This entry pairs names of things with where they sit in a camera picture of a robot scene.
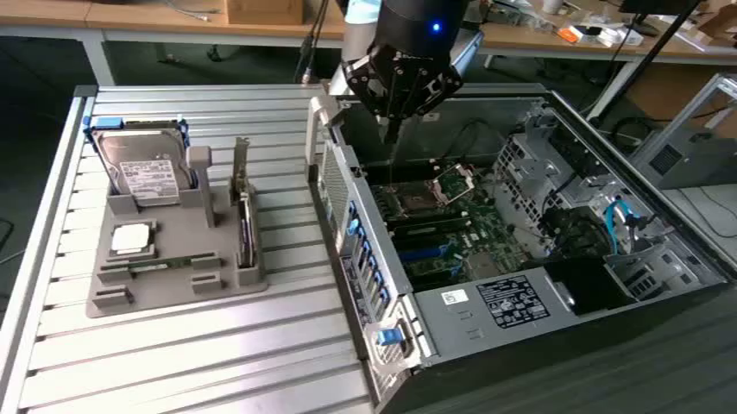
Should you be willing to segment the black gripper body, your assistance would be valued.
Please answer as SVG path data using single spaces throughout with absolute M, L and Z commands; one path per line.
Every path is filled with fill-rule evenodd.
M 385 77 L 412 68 L 444 71 L 463 17 L 461 1 L 383 1 L 371 44 L 376 72 Z

